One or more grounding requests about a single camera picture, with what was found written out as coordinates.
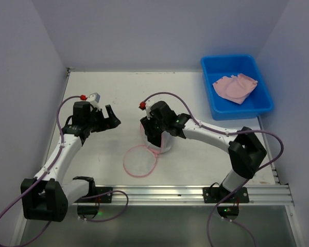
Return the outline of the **white pink mesh laundry bag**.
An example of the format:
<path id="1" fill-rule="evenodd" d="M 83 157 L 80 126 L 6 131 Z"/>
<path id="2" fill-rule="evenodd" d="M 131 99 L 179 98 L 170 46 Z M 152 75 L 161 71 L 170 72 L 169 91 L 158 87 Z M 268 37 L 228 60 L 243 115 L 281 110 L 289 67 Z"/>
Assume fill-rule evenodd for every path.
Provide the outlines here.
<path id="1" fill-rule="evenodd" d="M 134 178 L 150 175 L 157 165 L 159 155 L 168 152 L 173 146 L 173 137 L 167 132 L 161 134 L 159 147 L 147 140 L 142 125 L 140 125 L 140 136 L 144 143 L 130 148 L 123 157 L 125 172 Z"/>

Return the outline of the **pink bra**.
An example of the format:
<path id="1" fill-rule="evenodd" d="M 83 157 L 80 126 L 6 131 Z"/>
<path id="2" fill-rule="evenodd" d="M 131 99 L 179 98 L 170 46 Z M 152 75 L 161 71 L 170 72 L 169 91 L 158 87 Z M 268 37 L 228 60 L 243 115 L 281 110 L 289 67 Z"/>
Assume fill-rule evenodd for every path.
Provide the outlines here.
<path id="1" fill-rule="evenodd" d="M 219 97 L 237 104 L 242 104 L 257 85 L 257 80 L 244 74 L 223 76 L 212 84 Z"/>

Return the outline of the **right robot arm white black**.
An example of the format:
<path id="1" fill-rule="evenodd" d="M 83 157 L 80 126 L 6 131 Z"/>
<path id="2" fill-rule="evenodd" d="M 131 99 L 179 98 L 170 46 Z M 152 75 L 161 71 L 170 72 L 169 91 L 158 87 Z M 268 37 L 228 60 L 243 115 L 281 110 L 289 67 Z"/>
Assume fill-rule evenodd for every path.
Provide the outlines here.
<path id="1" fill-rule="evenodd" d="M 146 111 L 146 116 L 140 122 L 144 128 L 147 140 L 154 146 L 163 144 L 163 134 L 173 137 L 197 140 L 217 147 L 229 155 L 232 169 L 219 185 L 217 192 L 209 189 L 216 198 L 223 198 L 237 188 L 241 183 L 254 177 L 260 164 L 267 155 L 262 143 L 250 128 L 243 127 L 246 134 L 229 135 L 207 130 L 191 118 L 190 114 L 177 115 L 165 101 L 155 103 L 141 102 L 139 108 Z"/>

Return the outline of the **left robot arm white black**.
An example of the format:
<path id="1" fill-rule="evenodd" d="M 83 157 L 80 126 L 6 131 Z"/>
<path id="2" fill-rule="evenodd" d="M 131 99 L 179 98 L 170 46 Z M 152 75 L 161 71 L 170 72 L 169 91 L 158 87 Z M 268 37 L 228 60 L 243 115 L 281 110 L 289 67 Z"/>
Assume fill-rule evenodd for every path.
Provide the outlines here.
<path id="1" fill-rule="evenodd" d="M 61 222 L 68 207 L 78 200 L 95 201 L 97 189 L 92 177 L 77 176 L 66 185 L 64 176 L 77 152 L 92 133 L 114 129 L 121 124 L 111 106 L 108 116 L 95 103 L 77 101 L 62 128 L 62 136 L 50 158 L 32 178 L 21 183 L 24 217 L 28 220 Z"/>

